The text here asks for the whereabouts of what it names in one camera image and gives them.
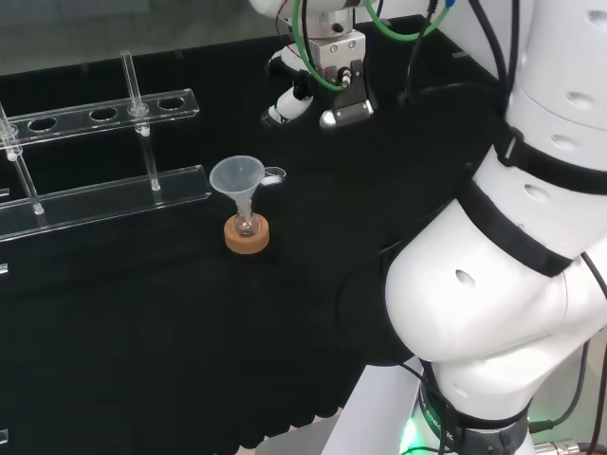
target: green light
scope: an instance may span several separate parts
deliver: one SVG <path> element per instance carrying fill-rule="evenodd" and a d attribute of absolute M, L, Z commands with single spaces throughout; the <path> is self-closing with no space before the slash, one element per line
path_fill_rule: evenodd
<path fill-rule="evenodd" d="M 400 451 L 398 453 L 400 454 L 406 452 L 416 439 L 417 426 L 415 425 L 414 419 L 411 418 L 407 421 L 407 425 L 405 425 L 405 428 L 402 430 L 402 438 L 400 438 Z"/>

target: black strap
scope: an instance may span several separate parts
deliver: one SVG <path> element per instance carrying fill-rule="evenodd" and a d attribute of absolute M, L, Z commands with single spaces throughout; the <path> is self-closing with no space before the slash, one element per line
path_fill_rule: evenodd
<path fill-rule="evenodd" d="M 496 121 L 493 145 L 504 166 L 517 167 L 566 190 L 607 195 L 607 172 L 561 161 L 525 144 L 523 134 L 501 118 Z"/>
<path fill-rule="evenodd" d="M 519 263 L 551 278 L 571 264 L 571 259 L 546 248 L 508 220 L 472 179 L 462 186 L 457 200 L 471 222 Z"/>
<path fill-rule="evenodd" d="M 419 407 L 434 436 L 440 439 L 440 426 L 445 426 L 445 446 L 460 455 L 514 455 L 526 438 L 527 413 L 531 402 L 518 414 L 499 421 L 475 419 L 456 411 L 456 424 L 448 425 L 447 419 L 441 417 L 438 412 L 446 408 L 445 404 L 432 396 L 424 384 L 419 388 L 418 398 Z"/>

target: cable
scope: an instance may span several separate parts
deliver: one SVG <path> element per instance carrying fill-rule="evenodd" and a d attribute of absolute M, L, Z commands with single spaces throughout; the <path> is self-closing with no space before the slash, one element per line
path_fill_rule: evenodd
<path fill-rule="evenodd" d="M 521 36 L 521 0 L 512 0 L 512 31 L 510 36 L 510 63 L 508 65 L 508 91 L 510 97 L 519 62 L 519 40 Z"/>
<path fill-rule="evenodd" d="M 607 284 L 600 275 L 595 263 L 593 263 L 588 253 L 581 253 L 581 258 L 584 260 L 588 268 L 592 272 L 595 280 L 597 280 L 600 290 L 603 292 L 605 299 L 607 299 Z M 600 385 L 598 387 L 598 403 L 597 403 L 597 418 L 595 419 L 595 429 L 592 434 L 592 440 L 590 445 L 587 447 L 587 452 L 592 455 L 597 450 L 598 436 L 600 435 L 600 427 L 603 420 L 603 407 L 605 406 L 605 392 L 607 389 L 607 346 L 605 346 L 605 355 L 603 356 L 603 368 L 600 374 Z"/>
<path fill-rule="evenodd" d="M 597 418 L 595 419 L 595 430 L 592 434 L 592 440 L 588 446 L 587 452 L 594 454 L 597 451 L 598 436 L 600 435 L 600 427 L 603 420 L 603 408 L 605 406 L 605 389 L 607 386 L 607 346 L 605 346 L 605 354 L 603 356 L 603 371 L 600 374 L 600 387 L 598 388 L 598 403 L 597 403 Z"/>
<path fill-rule="evenodd" d="M 302 35 L 303 35 L 303 45 L 305 46 L 305 53 L 307 54 L 307 58 L 310 61 L 310 64 L 313 67 L 314 60 L 312 57 L 312 50 L 310 49 L 310 40 L 307 36 L 307 0 L 302 0 Z"/>
<path fill-rule="evenodd" d="M 493 53 L 493 58 L 495 59 L 495 64 L 497 66 L 497 74 L 498 74 L 498 82 L 500 85 L 500 95 L 501 102 L 500 108 L 502 112 L 506 111 L 507 106 L 507 98 L 508 98 L 508 87 L 507 87 L 507 74 L 506 74 L 506 61 L 504 60 L 504 52 L 502 52 L 502 47 L 500 46 L 500 42 L 495 35 L 495 31 L 491 26 L 491 22 L 488 20 L 487 15 L 485 14 L 485 10 L 481 6 L 479 0 L 469 0 L 470 6 L 476 15 L 476 19 L 479 24 L 483 28 L 485 32 L 485 36 L 489 42 L 489 46 L 491 47 L 491 52 Z"/>
<path fill-rule="evenodd" d="M 285 8 L 286 2 L 288 2 L 288 0 L 285 0 L 283 2 L 280 9 L 276 13 L 276 18 L 274 20 L 274 27 L 276 28 L 276 34 L 281 39 L 281 41 L 283 40 L 283 34 L 281 33 L 280 29 L 278 28 L 278 21 L 280 20 L 280 15 L 281 15 L 281 12 L 283 12 L 283 9 Z M 302 56 L 300 54 L 298 54 L 297 52 L 295 52 L 293 49 L 291 49 L 291 44 L 286 45 L 286 48 L 288 50 L 290 50 L 294 55 L 296 55 L 298 59 L 301 59 Z"/>
<path fill-rule="evenodd" d="M 436 7 L 438 5 L 438 0 L 430 0 L 430 4 L 428 5 L 428 15 L 426 16 L 426 20 L 424 21 L 424 25 L 419 32 L 419 36 L 417 37 L 417 41 L 415 41 L 414 50 L 411 53 L 411 58 L 409 59 L 409 66 L 407 67 L 407 83 L 406 83 L 406 91 L 410 94 L 413 92 L 413 73 L 414 67 L 417 63 L 419 52 L 421 50 L 421 43 L 426 34 L 426 30 L 428 29 L 428 24 L 430 23 L 432 16 L 436 12 Z"/>
<path fill-rule="evenodd" d="M 588 348 L 590 347 L 590 340 L 584 343 L 584 347 L 581 350 L 581 363 L 579 364 L 579 376 L 578 376 L 578 385 L 576 386 L 576 392 L 573 396 L 573 400 L 571 400 L 571 404 L 569 408 L 565 411 L 565 413 L 559 417 L 557 420 L 541 420 L 540 422 L 530 422 L 529 423 L 529 433 L 535 434 L 540 433 L 542 431 L 547 431 L 556 427 L 557 425 L 562 424 L 565 420 L 567 420 L 574 409 L 578 405 L 579 397 L 581 396 L 581 390 L 584 385 L 584 376 L 586 375 L 586 364 L 588 361 Z"/>
<path fill-rule="evenodd" d="M 443 452 L 440 451 L 440 448 L 432 448 L 432 447 L 411 447 L 407 450 L 405 450 L 404 452 L 402 452 L 401 455 L 409 455 L 412 452 L 415 452 L 417 450 L 426 450 L 427 452 L 433 452 L 433 453 L 453 453 L 450 450 L 444 450 Z"/>
<path fill-rule="evenodd" d="M 447 398 L 445 398 L 445 395 L 443 395 L 438 388 L 436 388 L 433 384 L 431 384 L 428 381 L 428 378 L 426 378 L 426 377 L 422 376 L 421 374 L 419 374 L 418 372 L 416 372 L 409 365 L 399 363 L 398 366 L 404 368 L 409 373 L 411 373 L 413 376 L 415 376 L 417 379 L 419 379 L 422 382 L 422 384 L 424 384 L 429 391 L 431 391 L 437 397 L 439 397 L 445 403 L 445 409 L 451 408 L 452 410 L 454 410 L 454 407 L 450 403 L 450 401 Z M 432 447 L 424 447 L 424 446 L 410 447 L 407 450 L 405 450 L 401 455 L 408 455 L 417 450 L 426 450 L 429 452 L 437 453 L 438 455 L 443 455 L 445 453 L 451 453 L 450 449 L 445 449 L 445 442 L 447 439 L 447 429 L 446 429 L 447 419 L 445 418 L 444 414 L 439 415 L 438 417 L 441 420 L 440 438 L 438 438 L 438 449 L 432 448 Z"/>
<path fill-rule="evenodd" d="M 326 81 L 324 79 L 323 76 L 321 76 L 318 71 L 316 70 L 316 68 L 314 68 L 314 66 L 312 66 L 312 64 L 310 63 L 310 60 L 308 59 L 307 54 L 305 53 L 305 48 L 304 48 L 304 44 L 302 43 L 302 36 L 300 35 L 300 4 L 301 4 L 301 0 L 295 0 L 295 6 L 293 7 L 293 18 L 292 18 L 292 22 L 293 22 L 293 36 L 295 38 L 295 46 L 297 47 L 297 50 L 299 51 L 300 55 L 302 56 L 302 60 L 303 63 L 305 64 L 305 67 L 307 68 L 307 70 L 310 72 L 310 74 L 312 75 L 312 77 L 314 79 L 316 79 L 316 81 L 322 85 L 324 88 L 331 90 L 333 92 L 340 92 L 342 90 L 345 90 L 346 87 L 342 86 L 342 85 L 333 85 L 332 83 Z"/>
<path fill-rule="evenodd" d="M 588 449 L 590 448 L 590 444 L 588 443 L 578 443 L 579 451 L 588 453 Z M 603 444 L 597 444 L 595 446 L 595 451 L 593 453 L 602 453 L 603 455 L 607 455 L 607 446 Z"/>
<path fill-rule="evenodd" d="M 567 420 L 574 409 L 578 405 L 579 397 L 581 396 L 581 390 L 584 387 L 584 376 L 586 375 L 586 363 L 588 361 L 588 348 L 590 347 L 590 340 L 584 343 L 584 347 L 581 350 L 581 363 L 579 364 L 579 376 L 578 376 L 578 386 L 576 387 L 576 393 L 573 396 L 573 400 L 569 405 L 569 408 L 564 412 L 564 414 L 554 421 L 554 427 L 556 425 L 562 424 L 565 420 Z"/>
<path fill-rule="evenodd" d="M 406 41 L 415 41 L 419 37 L 419 33 L 412 33 L 411 35 L 403 35 L 403 34 L 396 33 L 395 31 L 390 30 L 389 28 L 386 27 L 386 25 L 383 22 L 381 22 L 381 19 L 379 19 L 379 16 L 377 16 L 376 11 L 373 9 L 373 5 L 371 4 L 371 0 L 364 0 L 364 5 L 367 8 L 367 12 L 371 16 L 371 20 L 373 21 L 373 23 L 376 25 L 376 27 L 379 29 L 379 31 L 381 31 L 388 38 L 392 38 L 393 40 L 397 40 L 397 41 L 401 41 L 401 42 L 402 41 L 406 42 Z M 440 14 L 436 18 L 436 20 L 428 26 L 428 28 L 426 29 L 424 34 L 428 35 L 429 33 L 432 33 L 433 31 L 435 31 L 441 25 L 441 23 L 445 20 L 450 9 L 451 9 L 450 7 L 445 6 L 443 8 L 443 10 L 440 11 Z"/>

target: circular hole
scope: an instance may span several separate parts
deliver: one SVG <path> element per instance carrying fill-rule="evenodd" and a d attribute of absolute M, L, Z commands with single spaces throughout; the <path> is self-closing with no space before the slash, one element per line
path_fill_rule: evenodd
<path fill-rule="evenodd" d="M 34 133 L 44 133 L 46 131 L 52 130 L 56 124 L 57 120 L 53 117 L 38 118 L 36 120 L 32 120 L 28 124 L 28 128 Z"/>
<path fill-rule="evenodd" d="M 578 143 L 571 137 L 563 135 L 552 135 L 550 137 L 550 140 L 555 145 L 555 147 L 561 150 L 565 150 L 566 152 L 573 152 L 578 147 Z"/>
<path fill-rule="evenodd" d="M 160 109 L 164 109 L 165 111 L 176 111 L 181 106 L 183 106 L 185 102 L 186 101 L 184 101 L 183 98 L 180 97 L 165 98 L 164 100 L 160 100 L 158 102 L 158 107 Z"/>
<path fill-rule="evenodd" d="M 455 389 L 456 392 L 458 392 L 464 398 L 468 398 L 468 394 L 465 393 L 464 391 L 462 391 L 459 387 L 457 387 L 457 384 L 453 384 L 453 388 Z"/>
<path fill-rule="evenodd" d="M 474 279 L 464 270 L 455 270 L 455 276 L 457 277 L 457 280 L 459 280 L 460 283 L 465 284 L 466 286 L 476 286 L 476 282 L 474 282 Z"/>
<path fill-rule="evenodd" d="M 535 199 L 538 202 L 547 203 L 550 201 L 550 194 L 534 185 L 525 185 L 524 191 L 531 199 Z"/>
<path fill-rule="evenodd" d="M 588 20 L 596 28 L 607 32 L 607 11 L 601 11 L 600 9 L 590 11 Z"/>
<path fill-rule="evenodd" d="M 118 115 L 118 111 L 113 107 L 106 107 L 104 109 L 98 109 L 96 111 L 92 111 L 89 116 L 95 121 L 107 121 L 111 120 L 115 116 Z"/>
<path fill-rule="evenodd" d="M 581 92 L 567 92 L 565 93 L 565 97 L 580 111 L 590 111 L 595 104 L 594 99 L 590 95 Z"/>

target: funnel handle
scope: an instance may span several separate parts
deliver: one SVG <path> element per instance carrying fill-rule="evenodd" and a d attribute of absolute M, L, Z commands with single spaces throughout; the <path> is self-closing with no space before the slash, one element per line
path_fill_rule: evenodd
<path fill-rule="evenodd" d="M 278 185 L 283 183 L 286 179 L 286 171 L 283 168 L 266 168 L 266 174 L 261 181 L 261 185 L 269 187 L 271 185 Z"/>

